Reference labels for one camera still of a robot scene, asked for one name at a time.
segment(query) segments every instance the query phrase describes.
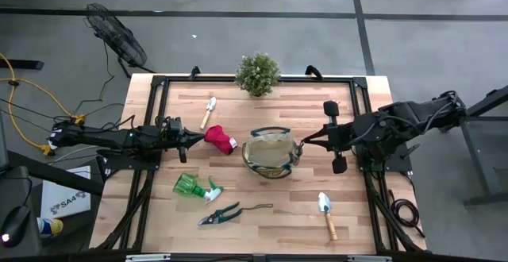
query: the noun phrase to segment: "standing fan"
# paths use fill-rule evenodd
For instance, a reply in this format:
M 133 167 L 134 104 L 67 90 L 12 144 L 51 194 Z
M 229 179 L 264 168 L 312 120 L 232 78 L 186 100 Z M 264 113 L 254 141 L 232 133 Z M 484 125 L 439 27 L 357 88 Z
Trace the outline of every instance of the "standing fan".
M 147 56 L 143 48 L 134 38 L 133 32 L 127 29 L 108 9 L 98 3 L 87 5 L 87 20 L 94 30 L 94 34 L 103 40 L 118 55 L 125 76 L 130 78 L 124 60 L 130 67 L 155 73 L 144 66 Z

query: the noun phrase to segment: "computer mouse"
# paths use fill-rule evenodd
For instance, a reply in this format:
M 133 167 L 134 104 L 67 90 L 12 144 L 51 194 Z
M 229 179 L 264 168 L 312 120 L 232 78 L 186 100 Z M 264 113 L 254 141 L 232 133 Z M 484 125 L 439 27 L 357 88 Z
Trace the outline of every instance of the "computer mouse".
M 16 206 L 7 214 L 0 229 L 4 247 L 14 247 L 23 240 L 29 218 L 30 209 L 27 206 Z

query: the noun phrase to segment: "trowel handle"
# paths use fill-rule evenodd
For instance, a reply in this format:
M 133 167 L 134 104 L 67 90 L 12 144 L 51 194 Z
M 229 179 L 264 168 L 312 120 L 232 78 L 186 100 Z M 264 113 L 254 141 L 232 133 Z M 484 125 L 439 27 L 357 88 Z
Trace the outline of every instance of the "trowel handle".
M 332 215 L 330 212 L 326 212 L 326 224 L 328 225 L 328 230 L 330 232 L 330 235 L 332 236 L 332 240 L 337 240 L 337 233 L 335 232 L 335 226 L 333 225 Z
M 201 122 L 201 126 L 199 127 L 200 129 L 204 129 L 205 128 L 206 122 L 208 121 L 208 117 L 209 116 L 210 116 L 210 111 L 207 110 L 206 114 L 205 114 L 205 117 L 203 118 L 203 122 Z

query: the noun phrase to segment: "green spray bottle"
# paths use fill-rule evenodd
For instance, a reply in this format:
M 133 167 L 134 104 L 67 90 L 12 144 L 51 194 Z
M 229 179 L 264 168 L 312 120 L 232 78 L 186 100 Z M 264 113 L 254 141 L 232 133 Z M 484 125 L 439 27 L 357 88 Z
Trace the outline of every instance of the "green spray bottle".
M 195 176 L 182 173 L 178 181 L 176 181 L 173 191 L 182 196 L 197 195 L 200 198 L 204 198 L 205 204 L 207 204 L 215 200 L 224 190 L 224 187 L 216 187 L 211 178 L 208 178 L 208 181 L 210 182 L 211 190 L 205 191 L 198 186 L 198 179 Z

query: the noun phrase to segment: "pruning shears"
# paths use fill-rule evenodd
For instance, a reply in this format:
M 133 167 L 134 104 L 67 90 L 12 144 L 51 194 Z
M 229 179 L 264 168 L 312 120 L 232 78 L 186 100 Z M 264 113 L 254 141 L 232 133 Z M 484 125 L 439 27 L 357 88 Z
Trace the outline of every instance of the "pruning shears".
M 273 207 L 273 204 L 271 204 L 271 203 L 259 204 L 259 205 L 253 206 L 253 207 L 242 207 L 234 214 L 230 214 L 227 216 L 224 215 L 225 212 L 230 211 L 234 208 L 237 208 L 237 206 L 239 206 L 239 205 L 240 205 L 240 202 L 237 202 L 237 203 L 232 204 L 231 206 L 226 207 L 225 209 L 215 210 L 214 213 L 212 213 L 211 215 L 200 220 L 198 222 L 198 225 L 219 224 L 222 222 L 227 222 L 229 219 L 233 219 L 233 218 L 237 217 L 238 215 L 240 215 L 243 212 L 243 210 L 255 210 L 255 209 L 264 208 L 264 207 L 266 207 L 266 208 Z

